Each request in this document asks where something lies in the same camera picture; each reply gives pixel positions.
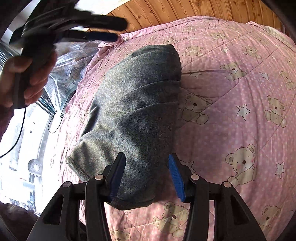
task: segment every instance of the black clamp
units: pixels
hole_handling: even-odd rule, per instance
[[[91,14],[74,9],[75,4],[43,12],[47,0],[41,0],[24,26],[14,31],[9,44],[23,48],[21,56],[32,58],[32,64],[22,74],[16,74],[13,109],[25,108],[24,91],[30,86],[30,75],[46,64],[55,50],[54,43],[65,41],[87,42],[103,40],[114,42],[117,35],[109,32],[82,32],[71,28],[103,28],[123,31],[127,22],[123,18]]]
[[[118,153],[114,163],[88,182],[64,182],[36,221],[27,241],[80,241],[79,203],[85,200],[87,241],[111,241],[104,202],[116,197],[126,157]]]
[[[169,169],[183,203],[190,211],[183,241],[207,241],[210,200],[215,201],[214,241],[266,241],[252,212],[230,182],[208,183],[176,155],[169,155]]]

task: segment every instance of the quilted fabric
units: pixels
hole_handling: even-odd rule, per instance
[[[181,59],[174,151],[208,182],[230,181],[267,240],[275,240],[296,209],[295,44],[253,22],[190,17],[101,43],[67,107],[48,166],[51,178],[59,175],[59,184],[80,181],[65,157],[83,130],[94,93],[108,69],[151,44],[173,44]],[[105,205],[114,240],[182,240],[189,205],[177,199],[168,172],[163,178],[158,201],[147,208],[119,211]],[[211,202],[208,240],[213,221]]]

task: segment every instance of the black cable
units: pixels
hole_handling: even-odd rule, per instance
[[[52,116],[52,114],[50,113],[50,111],[49,111],[49,109],[48,109],[48,97],[47,97],[47,99],[46,99],[46,108],[47,108],[47,110],[48,110],[48,112],[49,112],[49,114],[50,114],[50,117],[51,117],[51,120],[50,120],[50,122],[48,123],[47,129],[48,129],[48,131],[49,131],[51,134],[54,134],[54,133],[58,130],[59,126],[61,125],[62,120],[63,120],[63,117],[61,118],[61,122],[59,123],[59,126],[57,127],[57,129],[56,129],[54,132],[51,132],[51,131],[49,130],[49,126],[50,126],[50,123],[53,121],[54,116],[55,116],[55,114],[57,113],[57,111],[55,111],[55,112],[54,112],[54,115]]]
[[[0,158],[4,157],[6,154],[8,154],[8,153],[9,153],[9,152],[10,152],[10,151],[16,146],[18,140],[20,139],[20,136],[21,136],[21,134],[22,134],[22,128],[24,127],[24,122],[25,122],[25,117],[26,117],[26,110],[27,110],[27,108],[25,107],[24,118],[23,118],[23,120],[22,120],[22,127],[20,128],[20,134],[19,134],[19,137],[17,138],[17,141],[16,141],[15,144],[11,147],[11,149],[10,149],[8,152],[6,152],[5,154],[3,154],[2,156],[0,156]]]

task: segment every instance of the bubble wrap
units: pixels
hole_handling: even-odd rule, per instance
[[[45,85],[56,111],[62,111],[68,96],[84,77],[86,67],[98,52],[100,41],[56,44],[58,59]]]

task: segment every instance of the metal screw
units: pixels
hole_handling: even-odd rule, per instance
[[[64,188],[68,188],[68,187],[70,187],[71,186],[71,182],[64,182],[63,183],[63,187]]]
[[[104,178],[104,176],[102,174],[99,174],[99,175],[96,175],[94,178],[96,180],[100,181],[100,180],[102,180]]]
[[[224,182],[223,185],[224,185],[224,187],[226,187],[226,188],[231,187],[231,183],[230,183],[230,182]]]
[[[193,175],[191,175],[191,179],[192,179],[192,180],[198,180],[199,178],[200,178],[200,176],[197,175],[197,174],[193,174]]]

